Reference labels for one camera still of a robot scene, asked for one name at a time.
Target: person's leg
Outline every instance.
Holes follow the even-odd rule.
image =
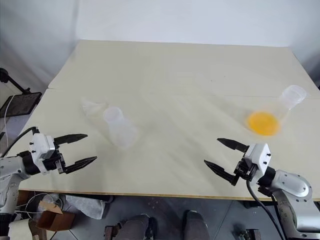
[[[188,211],[184,214],[184,240],[209,240],[208,227],[202,216],[196,211]]]
[[[115,240],[143,240],[149,225],[146,214],[137,215],[125,222]]]

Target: white backdrop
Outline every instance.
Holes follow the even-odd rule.
[[[0,0],[0,65],[43,91],[78,39],[289,46],[317,80],[319,12],[320,0]]]

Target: spilled yellow liquid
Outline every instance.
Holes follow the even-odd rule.
[[[264,136],[275,135],[280,129],[278,119],[269,112],[254,112],[247,118],[249,128]]]

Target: wooden table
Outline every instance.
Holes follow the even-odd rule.
[[[247,129],[248,114],[277,99],[289,85],[308,92],[281,131],[263,137]],[[138,128],[127,150],[97,129],[81,99],[118,106]],[[72,174],[35,175],[24,190],[114,195],[251,199],[244,180],[236,187],[215,175],[204,159],[232,173],[242,157],[216,141],[268,143],[270,166],[297,173],[320,199],[320,92],[285,47],[81,40],[51,82],[25,128],[53,137],[84,133],[62,145],[67,164],[98,156]],[[30,137],[10,151],[28,149]]]

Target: robotic arm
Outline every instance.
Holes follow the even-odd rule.
[[[235,186],[239,178],[258,184],[258,191],[268,197],[274,195],[288,239],[320,239],[320,210],[312,200],[310,183],[298,174],[269,167],[271,153],[268,144],[244,145],[235,140],[218,138],[225,146],[244,153],[231,175],[212,162],[204,161],[215,174]]]
[[[17,156],[5,157],[9,149],[0,158],[0,240],[8,240],[9,223],[14,214],[18,189],[21,181],[32,175],[57,169],[59,174],[72,173],[92,163],[97,157],[88,157],[66,166],[59,147],[64,143],[73,143],[87,137],[86,134],[70,134],[57,138],[39,133],[36,127],[32,128],[32,142],[30,151],[24,151]]]

